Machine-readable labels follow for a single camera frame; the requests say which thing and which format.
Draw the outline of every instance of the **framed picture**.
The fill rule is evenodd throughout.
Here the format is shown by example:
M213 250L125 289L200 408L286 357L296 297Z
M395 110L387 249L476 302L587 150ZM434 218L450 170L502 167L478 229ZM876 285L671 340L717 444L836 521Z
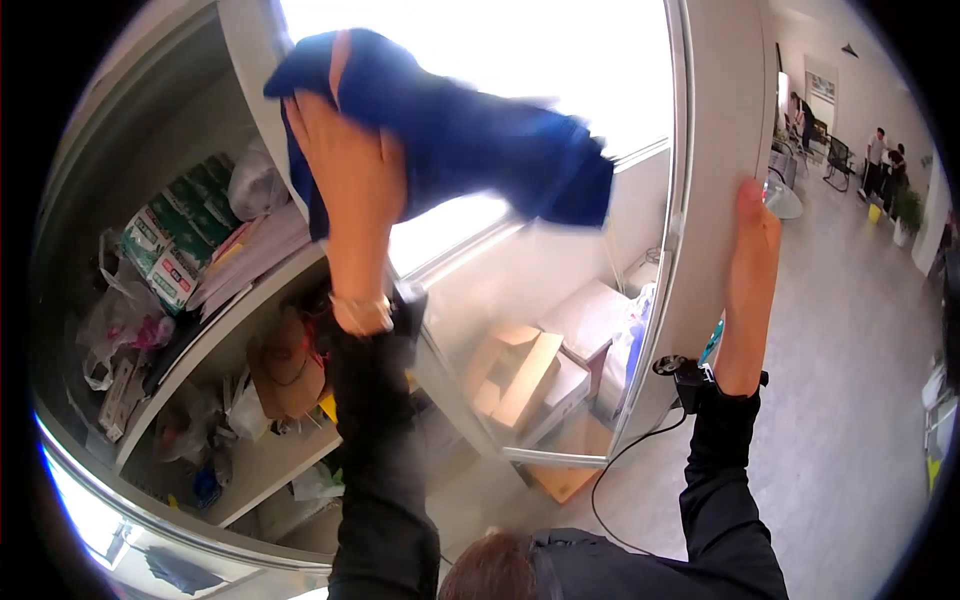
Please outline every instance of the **framed picture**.
M836 91L833 88L833 82L829 82L819 75L810 73L810 91L833 102Z

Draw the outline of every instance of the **person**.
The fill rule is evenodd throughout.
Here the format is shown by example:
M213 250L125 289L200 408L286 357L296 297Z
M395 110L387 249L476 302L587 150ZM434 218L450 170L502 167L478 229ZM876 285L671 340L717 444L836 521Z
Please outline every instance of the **person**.
M887 153L887 157L890 158L890 175L883 186L883 210L895 221L897 220L897 194L904 186L910 184L906 176L906 159L903 157L905 154L903 144L897 144L896 150Z
M804 120L804 134L801 138L801 146L804 148L804 152L810 152L810 136L813 135L813 109L810 108L810 105L806 103L806 100L797 95L797 92L790 92L790 98L794 102L794 107L796 110L793 113L793 126L797 129L800 128L801 117Z
M348 55L340 34L330 68L334 104ZM441 553L425 510L421 437L382 292L390 228L406 202L403 152L388 133L361 129L311 92L298 90L284 106L330 218L338 328L329 379L346 484L330 598L786 597L746 474L780 252L780 221L755 180L745 180L735 200L718 387L702 402L684 470L689 561L631 554L575 529L493 532L460 556L438 595Z
M866 166L863 170L863 186L857 190L857 193L864 200L869 200L870 195L879 192L881 183L880 161L883 159L883 151L887 149L883 136L886 132L882 127L876 128L876 132L867 140Z

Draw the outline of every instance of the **black sleeve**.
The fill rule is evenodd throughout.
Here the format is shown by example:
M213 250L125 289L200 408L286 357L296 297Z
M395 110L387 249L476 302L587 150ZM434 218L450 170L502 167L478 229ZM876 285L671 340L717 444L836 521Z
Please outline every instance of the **black sleeve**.
M394 334L333 334L328 376L343 438L343 521L330 598L434 598L440 540L426 515L423 444Z
M692 564L764 598L786 598L783 573L747 489L747 460L759 390L749 397L714 389L701 402L684 470L680 512Z

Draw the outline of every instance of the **glass door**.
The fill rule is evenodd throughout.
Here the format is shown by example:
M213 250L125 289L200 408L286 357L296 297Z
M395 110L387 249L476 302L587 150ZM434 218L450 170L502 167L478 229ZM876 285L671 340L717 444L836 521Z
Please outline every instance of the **glass door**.
M722 11L683 0L562 11L278 4L291 42L372 29L431 73L575 116L604 138L615 169L602 228L525 223L489 190L395 226L390 258L397 278L429 293L418 380L481 453L602 467L655 427L674 393L649 365L658 352L703 350L722 311L733 174L766 161L757 115L773 116L767 9L735 3L733 18L746 21L735 29L749 31L731 41L700 29L730 21ZM710 119L696 131L696 160L694 117ZM772 120L766 129L769 147Z

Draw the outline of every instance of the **brown hair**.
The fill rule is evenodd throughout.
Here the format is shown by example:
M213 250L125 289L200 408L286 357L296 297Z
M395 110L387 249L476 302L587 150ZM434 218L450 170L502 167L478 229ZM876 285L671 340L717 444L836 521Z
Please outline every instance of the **brown hair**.
M498 532L475 541L440 586L438 600L536 600L530 536Z

